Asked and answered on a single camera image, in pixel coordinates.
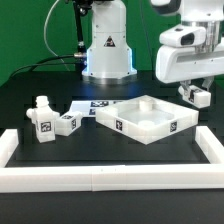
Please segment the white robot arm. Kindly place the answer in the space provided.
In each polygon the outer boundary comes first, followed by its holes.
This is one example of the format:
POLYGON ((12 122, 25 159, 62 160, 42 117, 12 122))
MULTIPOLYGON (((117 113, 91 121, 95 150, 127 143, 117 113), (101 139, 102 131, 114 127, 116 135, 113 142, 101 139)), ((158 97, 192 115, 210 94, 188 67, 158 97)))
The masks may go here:
MULTIPOLYGON (((202 78, 209 88, 224 74, 224 0, 149 0, 161 15, 181 17, 181 23, 159 36, 156 77, 179 82, 188 95, 189 83, 202 78)), ((87 50, 86 81, 101 84, 133 79, 132 50, 126 43, 126 7, 121 0, 96 1, 92 6, 92 44, 87 50)))

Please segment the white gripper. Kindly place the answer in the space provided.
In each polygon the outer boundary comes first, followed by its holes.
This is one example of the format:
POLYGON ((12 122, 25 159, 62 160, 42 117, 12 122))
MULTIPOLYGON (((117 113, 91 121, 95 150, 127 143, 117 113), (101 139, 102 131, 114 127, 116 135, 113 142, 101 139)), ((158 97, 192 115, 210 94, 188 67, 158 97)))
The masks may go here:
MULTIPOLYGON (((214 78, 224 74, 224 41, 213 52, 196 53, 194 47, 162 46, 156 59, 156 77, 163 83, 205 78, 202 87, 209 90, 214 78)), ((189 84, 181 84, 184 96, 190 98, 189 84)))

